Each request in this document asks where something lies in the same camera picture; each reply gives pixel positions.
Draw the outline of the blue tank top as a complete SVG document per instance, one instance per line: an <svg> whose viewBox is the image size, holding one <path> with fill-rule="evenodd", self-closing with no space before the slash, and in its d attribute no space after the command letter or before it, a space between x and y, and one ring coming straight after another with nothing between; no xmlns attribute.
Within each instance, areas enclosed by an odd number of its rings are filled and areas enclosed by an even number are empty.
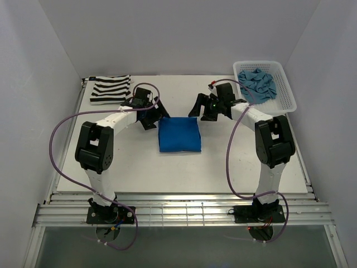
<svg viewBox="0 0 357 268"><path fill-rule="evenodd" d="M161 153L201 152L201 135L196 117L164 117L158 122Z"/></svg>

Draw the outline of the black white striped tank top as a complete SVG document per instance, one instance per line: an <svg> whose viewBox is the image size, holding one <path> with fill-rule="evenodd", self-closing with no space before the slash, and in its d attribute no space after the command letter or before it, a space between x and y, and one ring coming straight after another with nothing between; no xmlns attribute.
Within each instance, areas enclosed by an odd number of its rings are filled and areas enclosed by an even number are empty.
<svg viewBox="0 0 357 268"><path fill-rule="evenodd" d="M131 75L96 76L96 78L96 81L92 81L94 85L90 94L92 106L121 104L130 97Z"/></svg>

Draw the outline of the light teal tank top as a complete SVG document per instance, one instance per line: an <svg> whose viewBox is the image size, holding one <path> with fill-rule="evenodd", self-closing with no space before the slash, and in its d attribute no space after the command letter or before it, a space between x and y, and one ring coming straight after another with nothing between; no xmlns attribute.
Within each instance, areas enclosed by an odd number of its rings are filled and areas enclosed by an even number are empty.
<svg viewBox="0 0 357 268"><path fill-rule="evenodd" d="M273 77L260 68L253 71L242 70L238 74L238 81L241 83L240 92L249 103L262 104L277 96Z"/></svg>

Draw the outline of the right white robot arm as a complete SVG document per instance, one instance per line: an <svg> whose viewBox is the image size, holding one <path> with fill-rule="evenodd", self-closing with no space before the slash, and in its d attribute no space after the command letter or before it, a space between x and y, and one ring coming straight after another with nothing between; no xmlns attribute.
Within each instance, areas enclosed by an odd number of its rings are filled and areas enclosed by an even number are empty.
<svg viewBox="0 0 357 268"><path fill-rule="evenodd" d="M279 204L279 185L286 164L296 147L286 116L270 116L243 99L237 99L230 83L209 84L209 95L200 93L189 117L215 122L222 114L237 124L242 123L254 132L255 151L261 163L257 190L250 205L233 207L237 223L274 222L286 220Z"/></svg>

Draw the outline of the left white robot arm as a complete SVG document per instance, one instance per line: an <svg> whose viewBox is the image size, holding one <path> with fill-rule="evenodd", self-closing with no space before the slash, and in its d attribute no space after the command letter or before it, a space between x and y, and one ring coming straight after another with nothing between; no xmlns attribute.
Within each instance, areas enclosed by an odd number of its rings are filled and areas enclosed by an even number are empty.
<svg viewBox="0 0 357 268"><path fill-rule="evenodd" d="M115 136L138 121L145 130L151 130L162 118L170 118L159 97L151 99L150 95L150 90L139 87L114 113L96 122L86 121L81 126L75 160L95 190L89 204L95 215L106 223L118 218L118 209L112 203L117 196L108 173L114 159Z"/></svg>

